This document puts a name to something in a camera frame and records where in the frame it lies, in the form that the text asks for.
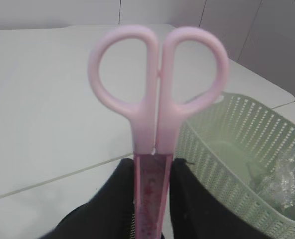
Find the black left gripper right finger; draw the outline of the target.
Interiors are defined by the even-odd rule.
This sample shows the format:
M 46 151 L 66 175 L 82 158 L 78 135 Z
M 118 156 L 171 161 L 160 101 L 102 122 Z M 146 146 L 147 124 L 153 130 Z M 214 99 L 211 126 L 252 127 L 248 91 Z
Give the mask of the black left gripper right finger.
M 176 239 L 267 239 L 221 204 L 176 158 L 170 173 L 170 216 Z

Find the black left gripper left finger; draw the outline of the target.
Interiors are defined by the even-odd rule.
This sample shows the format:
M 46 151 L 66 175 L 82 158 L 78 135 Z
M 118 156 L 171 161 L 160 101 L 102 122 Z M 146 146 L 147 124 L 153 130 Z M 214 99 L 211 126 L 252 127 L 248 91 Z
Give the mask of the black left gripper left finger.
M 122 159 L 87 203 L 68 213 L 49 239 L 128 239 L 134 212 L 134 162 Z

